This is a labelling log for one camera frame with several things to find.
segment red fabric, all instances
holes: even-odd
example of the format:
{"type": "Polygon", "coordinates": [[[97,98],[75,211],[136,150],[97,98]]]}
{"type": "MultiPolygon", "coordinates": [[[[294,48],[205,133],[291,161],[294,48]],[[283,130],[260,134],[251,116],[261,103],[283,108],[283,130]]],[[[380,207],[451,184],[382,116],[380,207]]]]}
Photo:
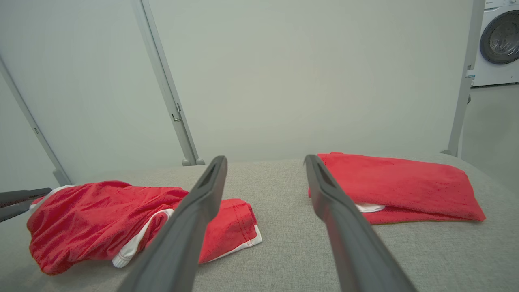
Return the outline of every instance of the red fabric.
{"type": "MultiPolygon", "coordinates": [[[[42,272],[49,275],[87,259],[111,260],[154,213],[177,208],[187,194],[181,188],[136,187],[121,181],[62,189],[29,218],[29,250],[42,272]]],[[[164,213],[153,217],[139,251],[150,244],[167,219],[164,213]]],[[[218,215],[208,225],[200,263],[255,238],[255,224],[249,204],[240,199],[222,201],[218,215]]]]}
{"type": "Polygon", "coordinates": [[[371,224],[485,220],[467,175],[458,168],[338,152],[318,156],[354,202],[386,206],[363,213],[371,224]]]}

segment metal frame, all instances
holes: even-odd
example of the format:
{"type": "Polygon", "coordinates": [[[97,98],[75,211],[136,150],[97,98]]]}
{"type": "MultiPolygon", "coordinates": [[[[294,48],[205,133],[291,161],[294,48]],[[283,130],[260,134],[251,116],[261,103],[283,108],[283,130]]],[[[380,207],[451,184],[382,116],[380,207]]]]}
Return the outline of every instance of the metal frame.
{"type": "Polygon", "coordinates": [[[166,103],[171,122],[173,123],[182,152],[185,156],[185,159],[182,160],[182,165],[204,165],[205,162],[198,156],[193,137],[187,126],[186,116],[182,110],[179,94],[176,91],[171,70],[166,60],[166,54],[160,42],[149,1],[133,0],[132,6],[139,29],[141,30],[142,39],[146,45],[149,60],[152,63],[153,71],[155,72],[160,91],[162,92],[162,97],[166,103]]]}
{"type": "Polygon", "coordinates": [[[54,155],[54,152],[49,146],[49,143],[47,143],[47,140],[45,139],[45,136],[43,136],[42,131],[39,129],[38,125],[36,124],[36,121],[34,120],[31,112],[29,111],[29,108],[27,107],[27,104],[25,104],[25,101],[23,100],[20,92],[18,91],[18,87],[16,87],[15,82],[12,80],[11,74],[9,74],[9,71],[7,70],[7,67],[5,66],[4,61],[2,60],[2,57],[0,56],[0,71],[2,72],[2,75],[4,76],[5,82],[7,83],[7,86],[9,89],[11,89],[12,95],[15,97],[16,102],[18,103],[18,106],[23,112],[23,115],[27,119],[27,122],[29,125],[31,125],[31,128],[34,130],[34,134],[36,134],[36,137],[38,138],[40,144],[42,145],[43,149],[47,153],[47,155],[50,158],[50,161],[52,164],[54,164],[54,167],[56,168],[52,174],[54,174],[54,177],[58,181],[60,185],[66,185],[66,184],[72,184],[69,177],[67,176],[65,170],[61,166],[60,162],[58,161],[58,158],[56,155],[54,155]]]}
{"type": "Polygon", "coordinates": [[[483,22],[483,11],[485,10],[484,0],[474,0],[472,4],[472,16],[470,18],[469,39],[467,41],[467,53],[465,54],[465,62],[463,64],[463,73],[461,76],[461,84],[459,86],[458,103],[456,112],[454,113],[453,128],[450,132],[450,139],[447,149],[452,155],[458,157],[458,149],[460,147],[461,129],[463,120],[465,119],[465,111],[467,110],[467,102],[469,99],[470,86],[473,76],[470,76],[468,70],[474,69],[476,62],[476,54],[479,46],[481,24],[483,22]]]}

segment floor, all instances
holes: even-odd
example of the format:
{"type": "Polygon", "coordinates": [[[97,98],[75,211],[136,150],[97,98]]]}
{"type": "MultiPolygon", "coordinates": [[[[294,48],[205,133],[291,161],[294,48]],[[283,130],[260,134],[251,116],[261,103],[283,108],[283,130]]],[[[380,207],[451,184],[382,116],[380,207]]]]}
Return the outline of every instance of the floor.
{"type": "Polygon", "coordinates": [[[471,90],[461,159],[519,195],[519,84],[471,90]]]}

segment washing machine door glass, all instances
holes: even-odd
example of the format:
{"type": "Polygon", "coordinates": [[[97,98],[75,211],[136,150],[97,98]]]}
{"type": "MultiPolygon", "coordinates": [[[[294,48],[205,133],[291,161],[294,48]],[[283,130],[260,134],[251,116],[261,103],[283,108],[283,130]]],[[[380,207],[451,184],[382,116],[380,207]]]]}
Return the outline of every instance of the washing machine door glass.
{"type": "Polygon", "coordinates": [[[519,59],[519,10],[505,12],[488,24],[481,35],[480,51],[493,64],[519,59]]]}

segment washing machine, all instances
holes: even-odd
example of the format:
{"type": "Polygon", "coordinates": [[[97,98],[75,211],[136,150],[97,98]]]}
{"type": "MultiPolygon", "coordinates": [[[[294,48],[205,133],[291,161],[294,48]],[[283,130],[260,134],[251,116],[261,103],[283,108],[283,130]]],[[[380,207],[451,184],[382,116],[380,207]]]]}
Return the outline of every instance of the washing machine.
{"type": "Polygon", "coordinates": [[[486,0],[472,86],[519,82],[519,0],[486,0]]]}

